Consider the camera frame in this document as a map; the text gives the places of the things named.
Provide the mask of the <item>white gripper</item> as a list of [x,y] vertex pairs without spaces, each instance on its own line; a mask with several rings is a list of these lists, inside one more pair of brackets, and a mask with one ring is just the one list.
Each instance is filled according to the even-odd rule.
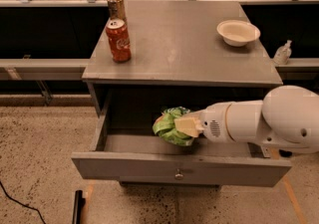
[[174,120],[177,131],[191,137],[202,133],[214,143],[231,143],[226,124],[227,111],[232,102],[213,104],[204,110],[193,112],[192,116],[182,116]]

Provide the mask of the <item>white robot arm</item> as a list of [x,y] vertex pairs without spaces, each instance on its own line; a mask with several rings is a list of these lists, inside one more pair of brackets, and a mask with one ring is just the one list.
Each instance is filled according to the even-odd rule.
[[249,142],[297,153],[319,151],[319,95],[297,86],[282,86],[264,99],[217,103],[174,121],[191,137],[214,143]]

